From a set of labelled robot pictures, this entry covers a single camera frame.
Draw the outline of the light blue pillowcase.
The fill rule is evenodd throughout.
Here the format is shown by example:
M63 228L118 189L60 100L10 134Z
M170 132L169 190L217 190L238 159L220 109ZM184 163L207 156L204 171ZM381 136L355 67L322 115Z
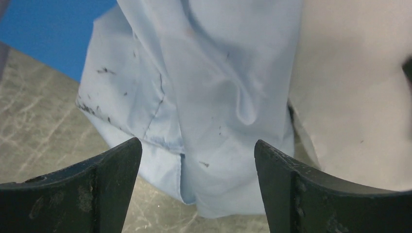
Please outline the light blue pillowcase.
M254 147L287 155L300 0L120 0L94 20L77 106L139 174L207 218L261 215Z

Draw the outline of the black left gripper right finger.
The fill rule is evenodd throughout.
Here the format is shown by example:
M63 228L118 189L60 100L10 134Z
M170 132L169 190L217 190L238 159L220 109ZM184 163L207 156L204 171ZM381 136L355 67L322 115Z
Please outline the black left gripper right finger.
M409 233L412 193L349 182L257 141L259 187L272 233Z

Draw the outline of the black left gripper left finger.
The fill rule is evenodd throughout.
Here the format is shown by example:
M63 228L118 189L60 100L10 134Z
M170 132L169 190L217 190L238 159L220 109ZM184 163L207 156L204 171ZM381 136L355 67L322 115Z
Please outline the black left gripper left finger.
M132 138L64 169L1 184L1 232L120 233L141 156Z

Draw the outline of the white pillow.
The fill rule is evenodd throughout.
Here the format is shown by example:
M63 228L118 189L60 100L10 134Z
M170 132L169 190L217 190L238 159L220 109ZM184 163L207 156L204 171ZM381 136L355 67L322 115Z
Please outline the white pillow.
M325 173L412 187L409 0L306 0L289 94L295 128Z

